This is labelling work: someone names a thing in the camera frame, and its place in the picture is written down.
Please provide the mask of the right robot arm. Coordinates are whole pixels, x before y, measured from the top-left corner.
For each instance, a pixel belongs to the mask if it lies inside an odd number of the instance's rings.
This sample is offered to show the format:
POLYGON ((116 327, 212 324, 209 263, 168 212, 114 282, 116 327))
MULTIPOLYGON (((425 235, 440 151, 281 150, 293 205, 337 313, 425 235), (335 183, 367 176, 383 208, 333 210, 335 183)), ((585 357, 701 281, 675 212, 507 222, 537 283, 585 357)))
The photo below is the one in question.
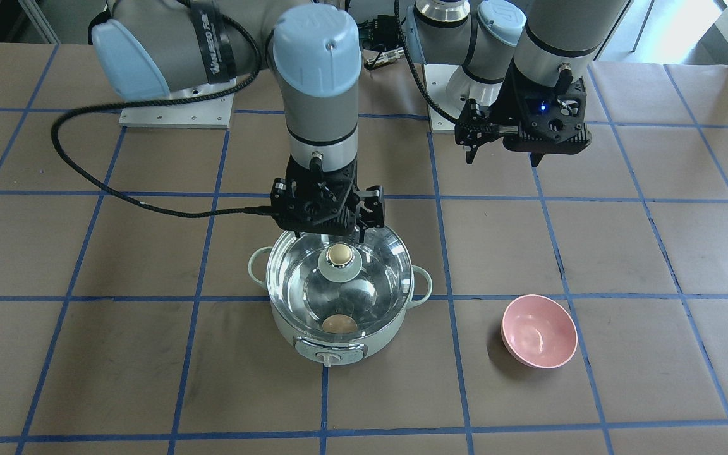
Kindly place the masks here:
POLYGON ((109 1, 88 39, 127 102, 214 94, 271 70, 291 156, 269 204, 248 213, 295 233, 384 227, 381 187, 356 183, 362 55, 347 12, 312 1, 109 1))

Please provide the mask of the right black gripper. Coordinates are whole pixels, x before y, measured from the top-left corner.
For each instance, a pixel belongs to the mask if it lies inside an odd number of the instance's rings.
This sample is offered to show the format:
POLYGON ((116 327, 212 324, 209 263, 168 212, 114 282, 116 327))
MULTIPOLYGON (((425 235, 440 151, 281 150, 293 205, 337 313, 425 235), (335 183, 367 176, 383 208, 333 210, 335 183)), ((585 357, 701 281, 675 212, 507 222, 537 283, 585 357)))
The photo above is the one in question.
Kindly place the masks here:
POLYGON ((358 232, 366 241, 369 229, 385 227, 384 191, 381 185, 356 187, 358 159, 332 172, 287 162, 285 178, 276 178, 270 193, 271 217, 278 227, 296 233, 315 233, 320 242, 358 232))

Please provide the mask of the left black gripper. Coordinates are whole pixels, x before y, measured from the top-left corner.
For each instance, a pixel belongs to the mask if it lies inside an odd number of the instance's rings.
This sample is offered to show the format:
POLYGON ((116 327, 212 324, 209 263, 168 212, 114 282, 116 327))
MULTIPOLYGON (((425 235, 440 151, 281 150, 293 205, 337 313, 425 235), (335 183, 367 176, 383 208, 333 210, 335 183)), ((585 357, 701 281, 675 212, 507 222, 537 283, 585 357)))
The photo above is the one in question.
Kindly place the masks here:
POLYGON ((492 109, 466 100, 454 126, 454 141, 462 146, 465 161, 474 163, 479 148, 502 138, 501 126, 517 127, 502 139, 511 152, 530 154, 536 168, 545 155, 577 155, 592 143, 585 123, 587 94, 582 78, 570 63, 555 67, 555 82, 539 84, 511 63, 492 109))

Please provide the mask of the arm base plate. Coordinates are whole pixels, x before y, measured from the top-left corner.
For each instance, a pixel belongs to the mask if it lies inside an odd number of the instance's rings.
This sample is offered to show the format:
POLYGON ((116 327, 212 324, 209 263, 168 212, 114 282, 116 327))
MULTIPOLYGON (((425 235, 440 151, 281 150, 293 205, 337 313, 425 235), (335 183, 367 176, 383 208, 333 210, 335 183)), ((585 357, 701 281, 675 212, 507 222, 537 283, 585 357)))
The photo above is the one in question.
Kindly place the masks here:
POLYGON ((230 127, 234 94, 176 106, 127 107, 119 124, 127 128, 184 128, 227 130, 230 127))
POLYGON ((497 100, 503 81, 484 83, 471 78, 461 66, 454 64, 423 64, 423 80, 431 99, 448 115, 459 118, 469 100, 476 101, 486 112, 497 100))

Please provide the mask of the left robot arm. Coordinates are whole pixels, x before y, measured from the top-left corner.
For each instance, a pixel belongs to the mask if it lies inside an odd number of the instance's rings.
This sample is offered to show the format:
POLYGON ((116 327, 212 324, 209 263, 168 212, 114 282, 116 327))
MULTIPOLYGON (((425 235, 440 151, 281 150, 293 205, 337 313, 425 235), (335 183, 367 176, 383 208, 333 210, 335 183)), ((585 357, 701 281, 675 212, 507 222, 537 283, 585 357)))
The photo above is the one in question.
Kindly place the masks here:
POLYGON ((453 64, 447 112, 417 83, 427 106, 454 127, 472 164, 480 147, 502 141, 528 153, 576 155, 592 143, 585 121, 583 76, 627 10, 626 1, 416 1, 404 13, 399 40, 408 66, 453 64))

